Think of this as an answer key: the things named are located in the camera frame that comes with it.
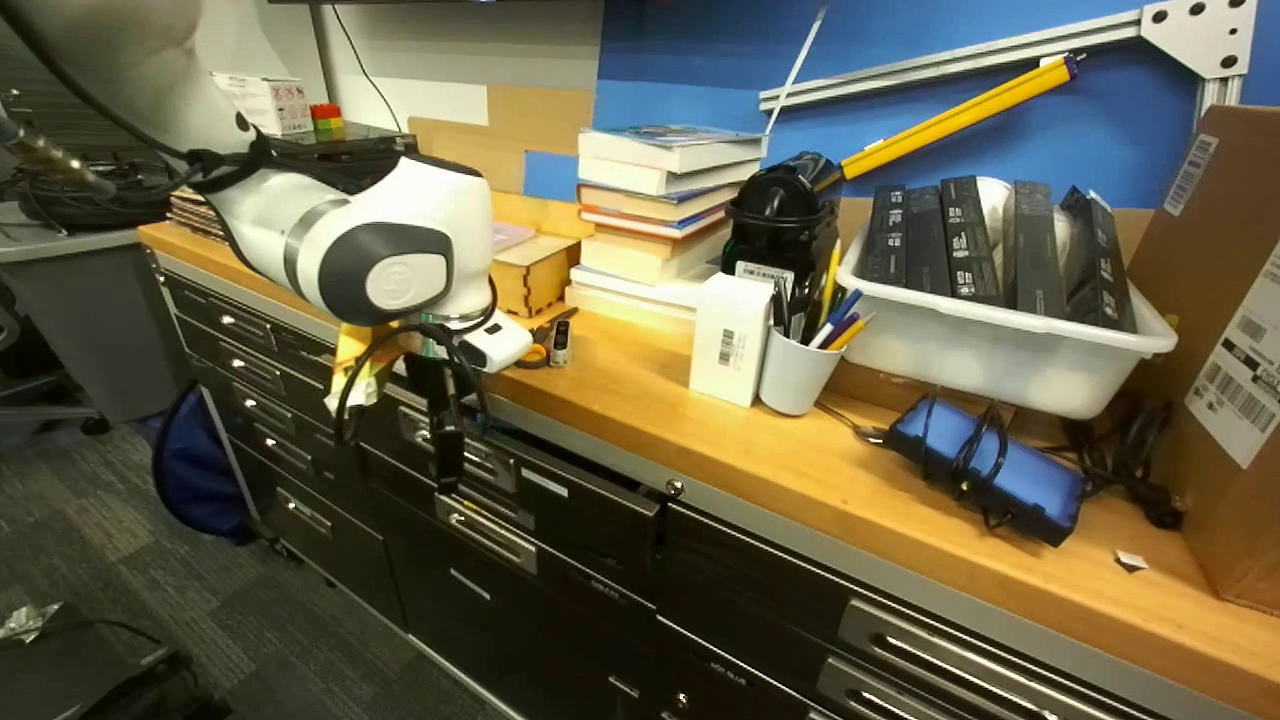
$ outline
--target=white box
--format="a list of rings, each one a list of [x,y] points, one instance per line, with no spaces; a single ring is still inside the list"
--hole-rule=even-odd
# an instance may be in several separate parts
[[[313,136],[313,104],[293,78],[211,71],[227,104],[267,136]]]
[[[730,405],[755,405],[771,286],[710,278],[696,293],[688,388]]]
[[[1134,293],[1135,332],[1114,332],[1037,311],[932,296],[854,278],[860,246],[849,250],[841,288],[860,288],[869,329],[844,359],[912,378],[924,386],[1009,401],[1020,408],[1092,419],[1127,371],[1174,354],[1177,332]]]

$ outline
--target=paper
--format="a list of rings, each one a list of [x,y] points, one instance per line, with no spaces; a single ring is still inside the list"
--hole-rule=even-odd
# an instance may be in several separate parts
[[[1191,195],[1199,187],[1199,175],[1203,175],[1213,152],[1217,152],[1217,136],[1199,133],[1195,143],[1184,158],[1184,167],[1168,186],[1168,195],[1166,195],[1166,211],[1168,218],[1184,218],[1184,209],[1191,205]]]
[[[1249,468],[1280,417],[1280,246],[1209,354],[1190,413]]]

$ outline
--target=black bag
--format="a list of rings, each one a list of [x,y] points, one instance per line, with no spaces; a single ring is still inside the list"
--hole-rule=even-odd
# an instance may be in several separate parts
[[[755,173],[730,205],[733,238],[719,274],[741,278],[737,264],[771,264],[792,274],[792,296],[779,301],[785,329],[817,332],[822,278],[838,246],[844,173],[841,164],[800,152],[785,164]]]

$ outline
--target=white container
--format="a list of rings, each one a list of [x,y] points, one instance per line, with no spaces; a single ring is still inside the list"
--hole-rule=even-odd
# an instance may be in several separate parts
[[[817,396],[827,388],[841,354],[797,346],[785,332],[767,332],[766,371],[762,371],[762,405],[803,417]]]
[[[854,278],[860,246],[844,252],[841,288],[860,288],[869,329],[844,359],[938,388],[1009,401],[1090,419],[1110,408],[1127,371],[1174,354],[1177,332],[1127,286],[1135,332],[1114,332],[1037,311],[932,296]]]

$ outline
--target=wooden countertop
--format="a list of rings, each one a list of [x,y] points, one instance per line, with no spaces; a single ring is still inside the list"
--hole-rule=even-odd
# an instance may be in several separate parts
[[[177,225],[149,225],[142,242],[313,311],[219,242]],[[988,531],[891,453],[855,446],[827,413],[733,408],[686,380],[688,335],[582,311],[563,369],[511,369],[492,394],[1203,697],[1280,715],[1280,618],[1217,602],[1190,544],[1149,530],[1122,496],[1090,502],[1060,549],[1023,544]],[[827,401],[889,419],[849,396]],[[1115,569],[1115,549],[1142,551],[1149,572]]]

